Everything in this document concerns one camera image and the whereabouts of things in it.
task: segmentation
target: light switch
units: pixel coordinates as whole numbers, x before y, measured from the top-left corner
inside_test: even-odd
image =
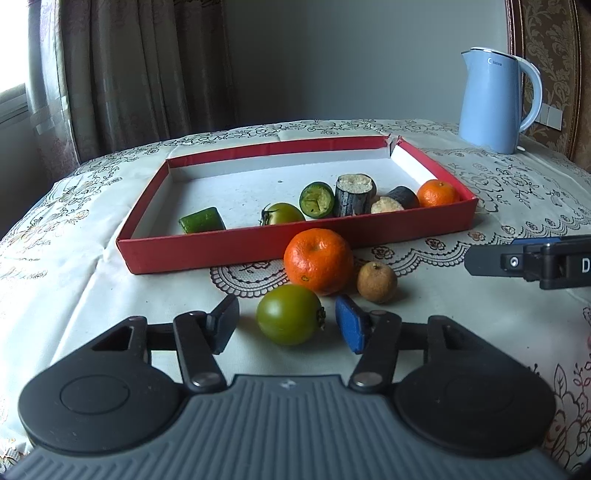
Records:
[[[538,114],[535,121],[538,122],[539,124],[547,125],[549,111],[550,111],[550,106],[547,103],[542,103],[542,108],[540,108],[540,113]]]
[[[550,128],[562,130],[562,110],[551,106],[548,111],[548,120],[546,122]]]

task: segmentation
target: tablecloth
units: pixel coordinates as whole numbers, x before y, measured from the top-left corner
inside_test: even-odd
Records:
[[[217,358],[229,381],[238,373],[348,378],[358,357],[340,338],[333,299],[322,300],[326,330],[304,345],[280,347],[258,330],[258,299],[287,281],[281,261],[135,276],[115,238],[165,158],[262,142],[388,134],[402,135],[442,163],[480,202],[469,231],[360,249],[358,261],[380,260],[399,276],[400,292],[388,310],[412,322],[447,315],[542,376],[557,402],[544,449],[576,469],[591,453],[591,289],[542,291],[520,278],[471,277],[462,261],[474,244],[591,233],[591,174],[526,137],[524,151],[503,155],[463,142],[456,125],[354,120],[190,135],[95,159],[57,182],[0,242],[0,472],[30,448],[17,413],[25,383],[130,315],[170,322],[188,310],[209,311],[234,293],[241,320]],[[395,380],[420,358],[402,352]],[[155,353],[154,365],[180,380],[173,353]]]

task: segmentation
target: orange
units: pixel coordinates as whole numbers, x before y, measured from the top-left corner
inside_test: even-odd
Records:
[[[338,233],[311,228],[291,239],[283,256],[290,282],[330,295],[341,290],[353,275],[353,252]]]
[[[449,205],[460,199],[460,195],[453,185],[443,180],[427,180],[417,192],[421,207],[435,207]]]

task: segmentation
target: floral pattern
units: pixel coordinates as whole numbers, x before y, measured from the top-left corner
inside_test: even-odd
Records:
[[[390,260],[394,257],[394,250],[392,250],[390,247],[386,245],[378,245],[377,247],[372,247],[371,253],[376,260]]]
[[[580,102],[579,27],[574,0],[521,0],[525,56],[542,77],[543,101],[563,111],[562,130],[534,123],[527,135],[572,157]],[[529,112],[533,87],[525,84],[524,111]]]
[[[425,243],[431,250],[445,250],[445,244],[438,238],[427,238]]]
[[[466,251],[476,243],[497,245],[510,243],[517,237],[591,232],[591,203],[581,191],[581,188],[591,189],[591,174],[559,153],[545,148],[540,150],[541,146],[527,139],[524,145],[539,152],[551,169],[560,174],[549,174],[527,155],[500,155],[469,145],[458,146],[459,140],[454,135],[456,125],[429,121],[302,121],[190,135],[106,155],[82,165],[56,183],[0,241],[0,287],[7,282],[43,282],[48,274],[42,266],[46,249],[58,244],[58,238],[83,229],[89,222],[97,222],[95,202],[112,189],[117,191],[126,175],[133,175],[133,169],[129,168],[133,162],[152,161],[156,165],[154,155],[164,157],[173,148],[184,145],[221,148],[232,145],[237,139],[281,141],[364,132],[421,138],[423,151],[477,193],[480,203],[473,229],[440,238],[360,249],[355,252],[357,266],[380,260],[390,265],[398,276],[404,276],[424,265],[441,268],[460,265]],[[287,281],[280,260],[214,267],[209,270],[208,277],[219,290],[245,299],[260,297]],[[0,304],[5,298],[8,296],[0,297]],[[585,318],[591,318],[588,309],[585,312]],[[554,390],[560,398],[557,400],[560,408],[545,448],[569,469],[576,468],[591,451],[589,438],[585,437],[588,433],[587,377],[591,371],[587,369],[588,362],[591,357],[571,364],[573,375],[566,374],[570,368],[562,365],[567,363],[551,366],[552,371],[556,370]],[[553,380],[551,375],[545,379]],[[5,445],[0,446],[3,465],[18,461],[24,451],[10,440],[5,438]]]

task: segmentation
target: lime slice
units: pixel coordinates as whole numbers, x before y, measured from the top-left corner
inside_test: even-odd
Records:
[[[300,209],[311,218],[324,218],[332,213],[335,195],[322,181],[310,183],[300,195]]]
[[[225,230],[222,217],[217,208],[210,207],[200,212],[192,213],[178,221],[185,230],[185,233],[213,232],[214,230]]]

